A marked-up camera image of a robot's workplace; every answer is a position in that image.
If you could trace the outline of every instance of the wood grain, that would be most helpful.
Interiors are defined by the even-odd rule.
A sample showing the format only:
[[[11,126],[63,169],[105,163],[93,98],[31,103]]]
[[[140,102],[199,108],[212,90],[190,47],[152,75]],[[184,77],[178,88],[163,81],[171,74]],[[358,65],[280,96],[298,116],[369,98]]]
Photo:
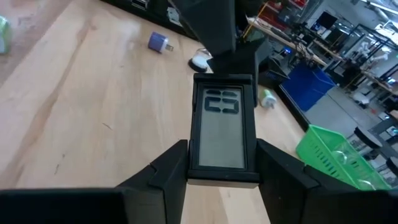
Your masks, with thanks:
[[[113,187],[189,138],[198,42],[97,0],[0,4],[17,33],[0,56],[0,188]],[[32,35],[15,24],[26,14]],[[149,50],[153,31],[174,51]],[[294,155],[285,105],[255,115],[257,136]],[[182,223],[244,222],[268,222],[258,189],[188,186]]]

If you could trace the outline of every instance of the blue bin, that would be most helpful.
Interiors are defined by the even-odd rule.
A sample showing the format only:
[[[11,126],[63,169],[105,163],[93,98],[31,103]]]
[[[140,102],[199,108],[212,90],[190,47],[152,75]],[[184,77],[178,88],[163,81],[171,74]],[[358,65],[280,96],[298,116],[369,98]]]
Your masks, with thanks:
[[[302,111],[308,111],[335,83],[319,67],[298,64],[282,86]]]

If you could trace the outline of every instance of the green plastic basket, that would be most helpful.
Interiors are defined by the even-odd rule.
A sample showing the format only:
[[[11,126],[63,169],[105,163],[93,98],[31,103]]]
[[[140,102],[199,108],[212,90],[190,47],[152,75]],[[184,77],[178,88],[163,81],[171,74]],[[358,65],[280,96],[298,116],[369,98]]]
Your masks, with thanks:
[[[360,190],[391,189],[340,133],[310,125],[296,151],[304,163]]]

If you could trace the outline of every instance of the black frame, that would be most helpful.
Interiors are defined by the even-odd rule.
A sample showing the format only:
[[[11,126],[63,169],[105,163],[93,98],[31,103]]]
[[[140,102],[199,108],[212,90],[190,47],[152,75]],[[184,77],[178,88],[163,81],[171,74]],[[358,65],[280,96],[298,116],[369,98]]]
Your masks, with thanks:
[[[254,102],[252,93],[252,76],[238,74],[196,73],[193,77],[192,127],[190,138],[190,167],[188,178],[222,180],[228,182],[259,182],[255,171],[256,160],[256,127],[254,123]],[[244,168],[199,166],[199,139],[203,89],[240,88],[242,101],[242,125],[244,143]]]

